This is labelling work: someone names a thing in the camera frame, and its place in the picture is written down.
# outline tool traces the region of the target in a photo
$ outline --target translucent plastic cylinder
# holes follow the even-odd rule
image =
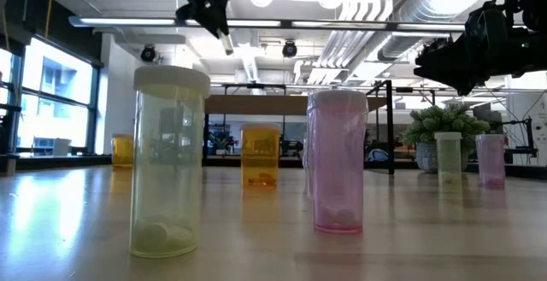
[[[322,91],[309,99],[315,229],[361,232],[367,97],[357,91]]]
[[[241,185],[276,187],[279,176],[279,126],[241,126]]]
[[[112,135],[112,166],[133,166],[133,135]]]
[[[462,187],[462,150],[460,132],[437,132],[438,184],[443,190]]]
[[[135,71],[133,255],[169,257],[197,246],[203,104],[209,86],[207,75],[183,67],[148,66]]]
[[[504,135],[478,135],[479,176],[486,188],[505,188]]]

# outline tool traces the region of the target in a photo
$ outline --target wooden table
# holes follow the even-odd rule
[[[435,177],[365,172],[362,235],[314,231],[303,171],[277,191],[239,188],[239,169],[204,170],[198,250],[128,253],[131,173],[110,167],[0,179],[0,280],[547,280],[547,184],[510,179],[460,195]]]

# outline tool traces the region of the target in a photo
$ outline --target yellow-tinted container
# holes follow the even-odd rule
[[[133,166],[133,135],[112,135],[112,166]]]
[[[241,126],[241,185],[277,186],[279,175],[279,126],[244,124]]]

